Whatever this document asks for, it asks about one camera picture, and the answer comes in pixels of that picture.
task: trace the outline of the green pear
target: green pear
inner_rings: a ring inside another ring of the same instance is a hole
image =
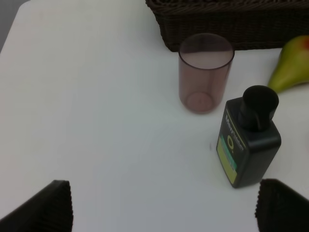
[[[283,47],[268,87],[279,93],[304,82],[309,82],[309,35],[298,36]]]

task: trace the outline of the basket rim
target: basket rim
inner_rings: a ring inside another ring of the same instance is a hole
[[[184,15],[222,11],[252,11],[279,9],[309,9],[309,0],[213,0],[205,2],[162,2],[163,0],[146,0],[147,6],[163,15]]]

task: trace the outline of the black bottle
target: black bottle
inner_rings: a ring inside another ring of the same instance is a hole
[[[260,182],[275,157],[281,145],[272,121],[278,104],[278,95],[266,86],[252,86],[226,102],[217,152],[234,188]]]

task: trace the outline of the bottle cap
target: bottle cap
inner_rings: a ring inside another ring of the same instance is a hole
[[[254,132],[265,131],[279,104],[275,91],[266,86],[251,86],[243,93],[238,123]]]

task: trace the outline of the wicker basket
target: wicker basket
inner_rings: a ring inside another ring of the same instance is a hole
[[[192,34],[215,33],[236,50],[282,47],[309,34],[309,0],[146,0],[165,45],[178,51]]]

